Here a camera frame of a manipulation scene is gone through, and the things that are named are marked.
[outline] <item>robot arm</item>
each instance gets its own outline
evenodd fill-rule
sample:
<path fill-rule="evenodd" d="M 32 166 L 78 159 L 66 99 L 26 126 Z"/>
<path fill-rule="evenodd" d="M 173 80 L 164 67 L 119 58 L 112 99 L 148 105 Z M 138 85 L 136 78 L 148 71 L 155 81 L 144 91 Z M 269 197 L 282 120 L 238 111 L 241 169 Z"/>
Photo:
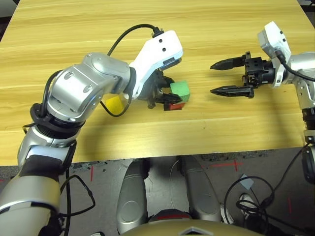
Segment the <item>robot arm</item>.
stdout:
<path fill-rule="evenodd" d="M 102 53 L 56 75 L 47 104 L 34 104 L 31 126 L 19 152 L 17 176 L 0 195 L 0 232 L 11 236 L 59 235 L 59 175 L 69 167 L 76 137 L 106 93 L 137 98 L 156 69 L 180 61 L 183 48 L 174 31 L 148 40 L 130 65 Z"/>
<path fill-rule="evenodd" d="M 294 84 L 307 128 L 304 130 L 305 141 L 312 144 L 302 153 L 304 176 L 308 182 L 315 183 L 315 52 L 292 55 L 284 33 L 274 22 L 265 26 L 258 34 L 258 39 L 270 60 L 251 58 L 250 52 L 246 52 L 239 58 L 215 63 L 211 69 L 226 70 L 245 66 L 244 86 L 223 86 L 211 90 L 211 93 L 253 98 L 253 89 L 263 84 L 271 84 L 272 87 Z"/>

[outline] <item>wood grain tabletop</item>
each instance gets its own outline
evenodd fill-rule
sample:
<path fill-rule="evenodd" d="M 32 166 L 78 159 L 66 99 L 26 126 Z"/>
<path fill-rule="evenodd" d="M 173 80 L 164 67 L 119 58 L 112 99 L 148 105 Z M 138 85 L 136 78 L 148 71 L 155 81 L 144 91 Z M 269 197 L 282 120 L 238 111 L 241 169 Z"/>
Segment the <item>wood grain tabletop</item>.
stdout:
<path fill-rule="evenodd" d="M 0 43 L 0 165 L 16 165 L 48 77 L 80 63 L 89 52 L 107 53 L 127 28 L 153 24 L 175 30 L 182 62 L 164 72 L 186 80 L 190 99 L 181 111 L 147 109 L 134 101 L 120 118 L 98 106 L 82 128 L 74 162 L 299 147 L 304 124 L 293 85 L 261 86 L 255 98 L 210 94 L 241 86 L 243 68 L 210 71 L 213 63 L 251 51 L 267 56 L 257 34 L 270 21 L 285 33 L 292 54 L 315 51 L 315 31 L 296 0 L 21 0 Z M 129 34 L 112 57 L 132 62 L 149 29 Z"/>

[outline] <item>cable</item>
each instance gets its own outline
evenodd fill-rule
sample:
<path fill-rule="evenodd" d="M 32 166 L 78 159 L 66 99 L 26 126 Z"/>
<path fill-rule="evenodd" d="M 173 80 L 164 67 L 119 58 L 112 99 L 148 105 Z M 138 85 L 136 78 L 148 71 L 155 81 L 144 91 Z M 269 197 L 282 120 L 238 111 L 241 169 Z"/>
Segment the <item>cable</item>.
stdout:
<path fill-rule="evenodd" d="M 117 45 L 119 44 L 119 42 L 127 35 L 129 34 L 130 32 L 136 30 L 136 29 L 140 29 L 140 28 L 149 28 L 149 29 L 152 29 L 153 32 L 155 33 L 154 36 L 157 36 L 160 32 L 158 27 L 155 27 L 153 25 L 150 25 L 150 24 L 139 24 L 139 25 L 135 25 L 135 26 L 132 26 L 130 27 L 129 29 L 127 29 L 125 32 L 122 33 L 122 35 L 119 36 L 119 38 L 116 40 L 116 42 L 113 44 L 113 46 L 110 48 L 110 50 L 108 51 L 107 55 L 110 56 L 113 51 L 115 50 L 115 48 L 117 47 Z"/>
<path fill-rule="evenodd" d="M 275 187 L 275 191 L 280 187 L 280 185 L 282 184 L 286 174 L 288 173 L 288 171 L 291 169 L 293 163 L 295 162 L 295 160 L 298 158 L 298 156 L 302 153 L 303 149 L 306 148 L 309 144 L 305 144 L 300 150 L 299 152 L 295 155 L 295 157 L 292 159 L 292 161 L 290 162 L 290 164 L 287 166 L 284 174 L 282 175 L 279 183 L 277 184 L 277 186 Z"/>
<path fill-rule="evenodd" d="M 149 28 L 149 29 L 152 29 L 153 32 L 154 32 L 154 35 L 153 37 L 156 37 L 158 35 L 160 35 L 161 33 L 163 33 L 162 30 L 160 30 L 158 27 L 155 27 L 153 25 L 150 25 L 150 24 L 139 24 L 139 25 L 135 25 L 135 26 L 132 26 L 130 27 L 129 29 L 127 29 L 125 32 L 122 33 L 122 35 L 119 36 L 119 38 L 116 40 L 116 42 L 113 44 L 113 46 L 110 48 L 110 50 L 108 51 L 107 55 L 110 56 L 113 51 L 115 50 L 115 48 L 117 47 L 117 45 L 120 43 L 120 41 L 127 35 L 129 34 L 130 32 L 136 30 L 136 29 L 140 29 L 140 28 Z M 132 93 L 133 93 L 133 89 L 134 89 L 134 86 L 135 86 L 135 81 L 134 81 L 134 85 L 131 85 L 130 86 L 130 92 L 128 94 L 128 102 L 125 106 L 125 108 L 123 109 L 122 112 L 120 112 L 119 114 L 113 114 L 107 107 L 106 105 L 100 101 L 100 104 L 102 105 L 102 107 L 105 109 L 105 111 L 107 111 L 108 114 L 110 114 L 111 116 L 113 117 L 120 117 L 122 116 L 129 108 L 130 104 L 131 104 L 131 101 L 132 101 Z"/>
<path fill-rule="evenodd" d="M 65 171 L 65 179 L 69 179 L 69 169 Z M 71 193 L 70 193 L 70 183 L 67 183 L 66 186 L 66 198 L 67 198 L 67 214 L 71 213 Z M 63 236 L 68 236 L 69 230 L 70 230 L 70 216 L 67 216 L 65 220 L 65 228 L 64 228 L 64 235 Z"/>
<path fill-rule="evenodd" d="M 53 81 L 53 79 L 59 74 L 59 72 L 61 72 L 61 70 L 56 71 L 55 73 L 53 73 L 49 79 L 46 82 L 45 85 L 45 89 L 44 89 L 44 94 L 43 94 L 43 102 L 41 104 L 41 108 L 40 108 L 40 117 L 44 117 L 46 115 L 46 110 L 47 110 L 47 102 L 48 102 L 48 94 L 49 94 L 49 87 L 51 85 L 51 82 Z"/>
<path fill-rule="evenodd" d="M 26 128 L 30 128 L 33 127 L 34 125 L 36 125 L 36 123 L 31 123 L 31 124 L 26 124 L 22 126 L 22 129 L 24 131 L 24 133 L 26 134 L 28 132 L 28 130 Z"/>
<path fill-rule="evenodd" d="M 93 207 L 95 207 L 96 203 L 95 203 L 95 199 L 93 197 L 93 193 L 92 191 L 88 188 L 88 186 L 84 183 L 84 181 L 78 176 L 78 175 L 72 175 L 69 176 L 69 169 L 67 169 L 65 171 L 65 178 L 66 180 L 64 181 L 64 183 L 62 184 L 61 188 L 60 188 L 60 192 L 62 193 L 64 188 L 66 187 L 66 199 L 67 199 L 67 213 L 60 213 L 59 216 L 60 217 L 66 217 L 66 222 L 65 222 L 65 228 L 64 228 L 64 235 L 63 236 L 68 236 L 69 234 L 69 230 L 70 230 L 70 219 L 72 216 L 75 215 L 80 215 L 82 213 L 87 212 L 88 210 L 91 210 Z M 70 191 L 70 180 L 72 178 L 77 178 L 83 185 L 83 187 L 86 189 L 86 191 L 88 192 L 89 197 L 92 200 L 92 206 L 84 209 L 84 210 L 80 210 L 74 213 L 71 213 L 71 191 Z"/>
<path fill-rule="evenodd" d="M 255 199 L 256 199 L 256 201 L 257 201 L 257 203 L 259 204 L 259 200 L 258 200 L 258 198 L 257 198 L 256 194 L 254 193 L 253 189 L 252 189 L 252 188 L 250 188 L 250 190 L 251 190 L 252 194 L 254 195 L 254 197 L 255 197 Z"/>
<path fill-rule="evenodd" d="M 290 72 L 291 74 L 293 74 L 293 75 L 295 75 L 295 76 L 301 77 L 302 79 L 315 82 L 315 78 L 309 77 L 309 76 L 307 76 L 307 75 L 303 75 L 303 74 L 301 74 L 300 72 L 297 72 L 297 71 L 295 71 L 295 70 L 292 70 L 292 69 L 286 64 L 285 56 L 284 56 L 284 54 L 282 53 L 282 51 L 276 50 L 276 51 L 275 51 L 275 54 L 276 54 L 277 58 L 279 59 L 280 63 L 284 66 L 284 68 L 285 68 L 288 72 Z"/>
<path fill-rule="evenodd" d="M 172 192 L 171 192 L 171 176 L 172 176 L 172 172 L 173 172 L 173 169 L 174 169 L 174 166 L 179 162 L 179 160 L 175 161 L 172 168 L 171 168 L 171 171 L 169 173 L 169 197 L 171 199 L 171 205 L 172 205 L 172 208 L 174 209 L 174 204 L 173 204 L 173 200 L 172 200 Z"/>
<path fill-rule="evenodd" d="M 264 199 L 262 202 L 261 202 L 261 204 L 259 205 L 259 207 L 258 208 L 252 208 L 252 207 L 248 207 L 248 206 L 245 206 L 245 207 L 247 207 L 248 209 L 250 209 L 251 210 L 251 212 L 257 212 L 257 209 L 266 209 L 272 202 L 273 202 L 273 200 L 274 200 L 274 198 L 275 198 L 275 190 L 274 190 L 274 188 L 271 186 L 271 184 L 270 183 L 268 183 L 266 180 L 264 180 L 263 178 L 261 178 L 261 177 L 257 177 L 257 176 L 247 176 L 247 177 L 244 177 L 244 178 L 240 178 L 240 179 L 238 179 L 237 181 L 235 181 L 234 183 L 232 183 L 232 185 L 229 187 L 229 189 L 227 190 L 227 192 L 226 192 L 226 194 L 225 194 L 225 197 L 224 197 L 224 215 L 225 215 L 225 217 L 226 217 L 226 220 L 227 220 L 227 223 L 228 224 L 230 224 L 230 222 L 229 222 L 229 220 L 228 220 L 228 218 L 227 218 L 227 215 L 226 215 L 226 202 L 227 202 L 227 197 L 228 197 L 228 195 L 230 194 L 230 191 L 232 190 L 232 188 L 236 185 L 236 184 L 238 184 L 239 182 L 241 182 L 241 181 L 243 181 L 243 180 L 245 180 L 245 179 L 248 179 L 248 178 L 255 178 L 255 179 L 259 179 L 259 180 L 261 180 L 261 181 L 263 181 L 263 182 L 265 182 L 267 185 L 268 185 L 268 187 L 270 188 L 270 190 L 271 190 L 271 194 L 270 194 L 270 196 L 269 197 L 267 197 L 266 199 Z"/>
<path fill-rule="evenodd" d="M 224 197 L 224 206 L 223 206 L 223 209 L 224 209 L 224 215 L 225 215 L 225 217 L 226 217 L 227 223 L 230 224 L 230 222 L 229 222 L 229 220 L 228 220 L 228 218 L 227 218 L 227 214 L 226 214 L 226 203 L 227 203 L 227 198 L 228 198 L 228 195 L 229 195 L 230 191 L 231 191 L 232 188 L 235 187 L 235 185 L 238 184 L 239 182 L 241 182 L 241 181 L 243 181 L 243 180 L 245 180 L 245 179 L 255 178 L 255 179 L 259 179 L 259 180 L 265 182 L 265 183 L 268 185 L 268 187 L 269 187 L 270 190 L 271 190 L 271 194 L 269 195 L 269 197 L 265 198 L 261 203 L 259 203 L 256 194 L 254 193 L 253 189 L 251 188 L 251 192 L 252 192 L 253 195 L 255 196 L 255 198 L 256 198 L 258 204 L 253 203 L 253 202 L 250 202 L 250 201 L 247 201 L 247 200 L 239 200 L 239 201 L 236 202 L 236 206 L 237 206 L 240 210 L 243 210 L 244 212 L 246 212 L 247 214 L 250 214 L 250 215 L 251 215 L 251 214 L 258 214 L 258 215 L 260 215 L 261 217 L 262 217 L 262 216 L 265 216 L 265 217 L 266 217 L 266 223 L 267 223 L 266 225 L 267 225 L 267 227 L 268 227 L 268 218 L 270 218 L 270 219 L 276 220 L 276 221 L 278 221 L 278 222 L 280 222 L 280 223 L 282 223 L 282 224 L 284 224 L 284 225 L 286 225 L 286 226 L 289 226 L 289 227 L 291 227 L 291 228 L 293 228 L 293 229 L 299 230 L 299 231 L 304 232 L 304 233 L 308 233 L 306 230 L 301 229 L 301 228 L 296 227 L 296 226 L 293 226 L 293 225 L 291 225 L 291 224 L 289 224 L 289 223 L 287 223 L 287 222 L 285 222 L 285 221 L 283 221 L 283 220 L 280 220 L 280 219 L 278 219 L 278 218 L 276 218 L 276 217 L 274 217 L 274 216 L 271 216 L 271 215 L 267 214 L 267 212 L 266 212 L 266 208 L 271 205 L 271 203 L 273 202 L 273 200 L 274 200 L 274 198 L 275 198 L 275 191 L 279 188 L 279 186 L 280 186 L 281 183 L 283 182 L 284 178 L 286 177 L 286 174 L 288 173 L 288 171 L 289 171 L 290 168 L 292 167 L 292 165 L 293 165 L 293 163 L 295 162 L 295 160 L 297 159 L 297 157 L 301 154 L 301 152 L 303 151 L 303 149 L 304 149 L 305 147 L 307 147 L 308 145 L 309 145 L 309 144 L 305 144 L 305 145 L 300 149 L 300 151 L 294 156 L 294 158 L 293 158 L 293 159 L 291 160 L 291 162 L 289 163 L 289 165 L 288 165 L 287 169 L 285 170 L 285 172 L 284 172 L 282 178 L 280 179 L 279 183 L 277 184 L 277 186 L 276 186 L 275 188 L 273 188 L 273 187 L 271 186 L 271 184 L 270 184 L 269 182 L 267 182 L 265 179 L 263 179 L 263 178 L 261 178 L 261 177 L 257 177 L 257 176 L 244 177 L 244 178 L 240 178 L 240 179 L 238 179 L 237 181 L 235 181 L 235 182 L 229 187 L 229 189 L 227 190 L 227 192 L 226 192 L 226 194 L 225 194 L 225 197 Z M 255 207 L 245 206 L 245 205 L 242 204 L 242 203 L 250 203 L 250 204 L 252 204 L 252 205 L 255 206 Z"/>
<path fill-rule="evenodd" d="M 72 175 L 70 177 L 68 177 L 65 182 L 62 184 L 61 188 L 60 188 L 60 192 L 62 193 L 63 192 L 63 189 L 64 187 L 68 186 L 69 185 L 69 181 L 73 178 L 77 178 L 81 184 L 83 185 L 83 187 L 86 189 L 86 191 L 88 192 L 88 195 L 89 197 L 91 198 L 92 200 L 92 205 L 89 206 L 88 208 L 85 208 L 84 210 L 80 210 L 80 211 L 77 211 L 77 212 L 74 212 L 74 213 L 69 213 L 67 212 L 66 214 L 64 213 L 60 213 L 60 216 L 64 216 L 64 217 L 72 217 L 72 216 L 76 216 L 76 215 L 80 215 L 80 214 L 83 214 L 85 212 L 87 212 L 88 210 L 91 210 L 93 207 L 95 207 L 96 203 L 95 203 L 95 199 L 93 197 L 93 193 L 92 191 L 89 189 L 89 187 L 84 183 L 84 181 L 78 176 L 78 175 Z"/>

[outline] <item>silver robot arm segment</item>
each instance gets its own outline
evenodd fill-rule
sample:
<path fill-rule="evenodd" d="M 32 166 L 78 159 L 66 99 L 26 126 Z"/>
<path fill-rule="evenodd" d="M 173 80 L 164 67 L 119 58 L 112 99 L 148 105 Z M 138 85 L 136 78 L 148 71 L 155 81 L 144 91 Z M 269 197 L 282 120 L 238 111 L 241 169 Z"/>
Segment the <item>silver robot arm segment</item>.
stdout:
<path fill-rule="evenodd" d="M 18 151 L 20 172 L 0 195 L 1 235 L 60 235 L 59 175 L 71 164 L 76 137 L 86 119 L 104 94 L 129 96 L 136 91 L 136 98 L 150 73 L 175 65 L 182 55 L 177 35 L 167 31 L 146 42 L 134 67 L 102 53 L 90 53 L 82 63 L 59 72 L 44 117 L 42 104 L 31 107 L 34 125 Z"/>

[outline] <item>gray floor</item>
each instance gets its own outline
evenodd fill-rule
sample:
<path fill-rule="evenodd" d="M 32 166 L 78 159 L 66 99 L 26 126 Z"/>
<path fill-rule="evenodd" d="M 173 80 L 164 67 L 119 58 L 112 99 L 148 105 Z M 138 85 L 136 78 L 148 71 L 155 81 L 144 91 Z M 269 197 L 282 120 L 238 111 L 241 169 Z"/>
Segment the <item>gray floor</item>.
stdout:
<path fill-rule="evenodd" d="M 196 155 L 197 160 L 204 168 L 219 201 L 223 202 L 229 186 L 243 173 L 265 178 L 275 186 L 286 169 L 298 148 L 256 151 L 244 153 L 206 154 Z M 117 199 L 126 168 L 131 160 L 118 160 L 96 163 L 78 163 L 72 166 L 71 173 L 82 177 L 93 191 L 96 207 L 85 214 L 72 217 L 71 236 L 89 236 L 96 231 L 104 231 L 107 236 L 116 236 L 115 212 Z M 188 210 L 188 201 L 184 178 L 174 168 L 171 182 L 170 169 L 175 157 L 152 158 L 152 167 L 149 177 L 145 180 L 148 214 L 156 214 L 162 209 L 172 208 L 170 191 L 174 207 L 183 211 Z M 218 166 L 218 164 L 238 163 L 235 166 Z M 0 191 L 8 180 L 0 182 Z M 261 201 L 269 195 L 265 184 L 254 181 L 253 190 Z M 235 202 L 241 193 L 247 192 L 241 185 L 237 186 L 229 196 L 227 207 L 238 225 L 243 224 L 243 216 L 236 208 Z M 78 181 L 71 183 L 72 210 L 77 211 L 91 204 L 85 189 Z M 315 225 L 314 186 L 304 180 L 301 160 L 298 159 L 292 166 L 282 186 L 276 192 L 274 203 L 268 208 L 268 213 L 298 227 L 313 227 Z M 65 212 L 65 197 L 62 195 L 61 211 Z M 296 231 L 273 222 L 288 233 Z"/>

